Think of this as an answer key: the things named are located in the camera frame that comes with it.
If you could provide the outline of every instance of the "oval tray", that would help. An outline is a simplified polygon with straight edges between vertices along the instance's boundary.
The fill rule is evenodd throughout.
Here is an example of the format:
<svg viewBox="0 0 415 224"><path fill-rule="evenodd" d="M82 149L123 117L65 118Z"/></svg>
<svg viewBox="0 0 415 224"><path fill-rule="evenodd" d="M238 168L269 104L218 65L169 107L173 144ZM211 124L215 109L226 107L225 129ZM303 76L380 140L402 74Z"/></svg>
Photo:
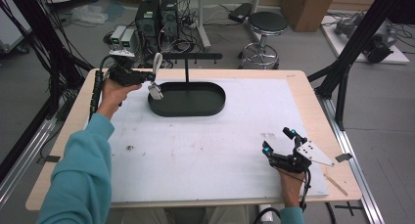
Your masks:
<svg viewBox="0 0 415 224"><path fill-rule="evenodd" d="M225 91L214 83L166 82L160 88L161 100L148 96L150 109L160 116L208 116L219 113L225 106Z"/></svg>

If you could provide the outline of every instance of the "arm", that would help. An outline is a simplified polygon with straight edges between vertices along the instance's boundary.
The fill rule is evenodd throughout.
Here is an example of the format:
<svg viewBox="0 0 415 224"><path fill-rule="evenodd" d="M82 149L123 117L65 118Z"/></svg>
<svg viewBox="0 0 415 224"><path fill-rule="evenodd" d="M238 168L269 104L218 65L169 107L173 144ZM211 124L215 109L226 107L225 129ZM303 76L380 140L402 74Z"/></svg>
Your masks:
<svg viewBox="0 0 415 224"><path fill-rule="evenodd" d="M278 172L281 177L282 195L285 205L285 208L281 210L281 223L302 224L304 220L299 200L304 173L290 173L279 169Z"/></svg>
<svg viewBox="0 0 415 224"><path fill-rule="evenodd" d="M110 119L127 94L140 87L106 81L97 113L84 130L69 137L37 223L105 223L111 204Z"/></svg>

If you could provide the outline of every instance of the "hand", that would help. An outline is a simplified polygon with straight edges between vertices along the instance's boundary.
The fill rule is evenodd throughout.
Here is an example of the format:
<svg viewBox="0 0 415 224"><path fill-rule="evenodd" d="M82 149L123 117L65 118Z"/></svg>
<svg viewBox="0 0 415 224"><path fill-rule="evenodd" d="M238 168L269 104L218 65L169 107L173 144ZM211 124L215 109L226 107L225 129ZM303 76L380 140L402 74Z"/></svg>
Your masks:
<svg viewBox="0 0 415 224"><path fill-rule="evenodd" d="M118 105L127 98L127 94L141 88L140 85L121 86L113 80L107 79L103 87L103 99L97 112L111 119L118 110Z"/></svg>
<svg viewBox="0 0 415 224"><path fill-rule="evenodd" d="M287 172L277 169L280 173L282 195L285 207L300 206L300 189L305 178L304 173Z"/></svg>

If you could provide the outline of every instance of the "concrete floor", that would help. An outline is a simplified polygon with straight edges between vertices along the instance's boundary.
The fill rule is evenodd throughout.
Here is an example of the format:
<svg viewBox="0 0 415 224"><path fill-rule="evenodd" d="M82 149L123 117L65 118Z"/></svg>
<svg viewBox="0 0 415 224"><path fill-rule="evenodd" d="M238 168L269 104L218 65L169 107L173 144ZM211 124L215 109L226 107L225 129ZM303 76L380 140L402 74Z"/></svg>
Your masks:
<svg viewBox="0 0 415 224"><path fill-rule="evenodd" d="M91 2L76 0L58 5L56 9L59 13L66 13L84 4ZM107 9L119 6L115 0L101 0L94 5ZM206 9L206 18L223 10L221 7ZM278 11L273 8L261 10ZM109 52L108 46L103 43L104 35L113 31L117 24L131 23L135 17L135 11L129 9L118 8L112 13L111 19L104 24L85 27L91 25L76 22L65 27L69 40L95 67ZM225 19L227 13L216 13L212 18ZM191 68L237 68L239 52L253 39L247 28L244 25L206 26L206 31L211 43L210 52L222 53L224 58L217 65L199 62L197 65L191 64ZM414 44L413 39L405 41ZM280 69L300 69L307 75L330 65L336 59L321 30L296 33L288 28L283 35L269 38L268 44L279 52ZM415 51L400 41L395 45L401 51ZM406 57L411 61L408 65L355 63L349 74L346 95L346 133L386 223L409 224L415 220L412 211L415 208L415 149L412 143L412 137L415 136L415 58L413 54L407 54ZM320 83L321 80L316 80L311 85L317 87ZM47 99L47 86L47 72L42 69L33 52L27 55L12 52L0 60L0 89L3 90L0 92L0 159L13 147ZM53 142L46 147L46 153L52 145ZM24 204L41 168L42 165L35 162L30 166L0 210L0 223L35 222L37 213L27 211ZM356 209L351 214L348 209L335 208L335 205L346 205L345 202L332 202L331 205L337 223L367 223L362 210ZM360 202L351 202L350 205L360 206ZM310 202L304 216L306 223L330 223L325 203ZM188 222L177 220L176 223Z"/></svg>

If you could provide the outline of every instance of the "stool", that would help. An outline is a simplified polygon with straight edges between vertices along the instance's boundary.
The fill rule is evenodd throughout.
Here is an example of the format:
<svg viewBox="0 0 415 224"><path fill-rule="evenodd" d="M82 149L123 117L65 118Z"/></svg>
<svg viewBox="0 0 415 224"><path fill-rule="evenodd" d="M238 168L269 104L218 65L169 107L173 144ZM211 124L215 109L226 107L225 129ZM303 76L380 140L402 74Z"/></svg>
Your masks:
<svg viewBox="0 0 415 224"><path fill-rule="evenodd" d="M244 62L248 61L256 65L273 65L273 69L278 69L279 58L277 51L266 44L267 36L281 35L288 26L284 17L272 12L257 12L248 18L253 32L260 34L259 43L250 43L242 49L239 58L242 59L238 69L244 67Z"/></svg>

